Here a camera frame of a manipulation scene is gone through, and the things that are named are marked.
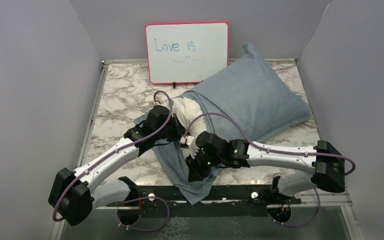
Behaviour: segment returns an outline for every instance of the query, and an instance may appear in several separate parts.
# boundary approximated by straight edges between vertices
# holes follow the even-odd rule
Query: wall
[[[333,0],[298,69],[322,138],[357,163],[364,239],[384,239],[384,0]]]
[[[149,23],[227,21],[231,58],[251,42],[265,58],[298,58],[331,0],[70,0],[105,60],[146,59]]]
[[[56,173],[74,167],[101,59],[68,0],[0,0],[0,239],[48,239]]]

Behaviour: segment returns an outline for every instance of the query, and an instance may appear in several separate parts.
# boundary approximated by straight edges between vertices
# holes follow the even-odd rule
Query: blue cloth
[[[203,113],[228,115],[252,141],[264,141],[308,120],[311,115],[308,104],[285,85],[251,43],[244,43],[243,48],[243,57],[178,97],[196,101]],[[145,118],[143,115],[134,122]],[[227,141],[244,138],[222,117],[205,116],[205,124],[208,132]],[[189,169],[178,143],[156,146],[153,151],[173,185],[192,205],[209,194],[220,169],[213,168],[204,181],[188,182]]]

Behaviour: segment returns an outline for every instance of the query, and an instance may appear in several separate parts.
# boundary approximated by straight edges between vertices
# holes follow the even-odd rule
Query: whiteboard with red border
[[[153,84],[200,83],[228,65],[229,25],[225,21],[153,23],[145,32]]]

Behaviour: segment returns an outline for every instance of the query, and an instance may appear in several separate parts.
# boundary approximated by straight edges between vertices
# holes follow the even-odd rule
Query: white marble pattern
[[[271,62],[285,84],[305,102],[307,97],[297,66],[293,61]],[[94,122],[90,147],[83,164],[92,161],[116,144],[118,139],[135,124],[133,120],[148,112],[154,105],[153,94],[163,90],[175,97],[193,85],[152,85],[147,64],[110,64],[101,100]],[[300,147],[316,145],[319,135],[313,118],[287,128],[264,143],[275,146]],[[294,173],[292,169],[259,166],[253,168],[224,169],[215,185],[270,184],[277,175]],[[153,151],[116,170],[103,183],[127,176],[137,185],[171,185]]]

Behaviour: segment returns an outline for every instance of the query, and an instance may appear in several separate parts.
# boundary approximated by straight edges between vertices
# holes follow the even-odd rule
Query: white screw
[[[154,200],[155,200],[155,194],[153,194],[153,193],[150,193],[149,195],[148,195],[148,197],[150,197],[150,201],[151,202],[153,202]]]
[[[256,198],[258,198],[258,193],[257,193],[257,192],[253,192],[253,193],[251,193],[251,198],[252,198],[252,199],[256,199]]]

